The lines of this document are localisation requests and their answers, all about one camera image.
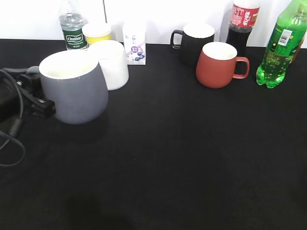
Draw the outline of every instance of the black mug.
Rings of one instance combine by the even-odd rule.
[[[215,30],[205,23],[190,23],[182,30],[174,30],[170,44],[174,49],[179,49],[179,59],[192,67],[196,67],[203,46],[214,41]],[[174,44],[175,34],[182,35],[181,44]]]

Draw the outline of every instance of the mug handle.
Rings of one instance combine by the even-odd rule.
[[[173,49],[180,49],[180,45],[175,45],[174,44],[174,36],[175,34],[179,34],[179,35],[183,35],[183,31],[182,30],[174,30],[172,32],[172,36],[171,36],[171,46]]]
[[[245,74],[235,74],[234,75],[234,78],[235,79],[244,79],[248,76],[249,74],[249,60],[246,58],[246,57],[236,57],[236,62],[245,62],[246,65],[247,65],[247,70],[246,70],[246,73]]]

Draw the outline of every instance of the mug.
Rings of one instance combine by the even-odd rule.
[[[88,48],[88,52],[99,59],[108,90],[117,90],[127,83],[127,56],[121,43],[113,40],[96,42]]]
[[[245,74],[235,74],[237,62],[245,62]],[[209,88],[218,89],[228,85],[233,78],[244,79],[249,73],[249,60],[237,57],[237,50],[223,42],[211,42],[202,48],[196,67],[198,81]]]
[[[88,23],[82,27],[82,32],[89,45],[103,40],[111,40],[111,26],[107,23]]]
[[[39,65],[42,89],[55,102],[55,117],[82,124],[100,116],[108,102],[106,81],[98,59],[84,50],[66,50]]]
[[[196,67],[202,47],[214,41],[215,30],[212,26],[204,23],[190,23],[182,30],[174,30],[171,35],[170,45],[179,49],[179,59],[192,67]],[[182,35],[181,44],[174,44],[175,34]]]

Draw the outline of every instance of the dark soda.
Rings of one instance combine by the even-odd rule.
[[[251,30],[247,33],[237,32],[230,27],[228,30],[228,37],[226,43],[234,46],[238,51],[238,56],[244,57],[246,52],[246,44]]]

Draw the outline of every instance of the yellow lid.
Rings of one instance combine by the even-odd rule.
[[[111,33],[111,26],[107,23],[88,23],[82,32],[86,37],[103,37]]]

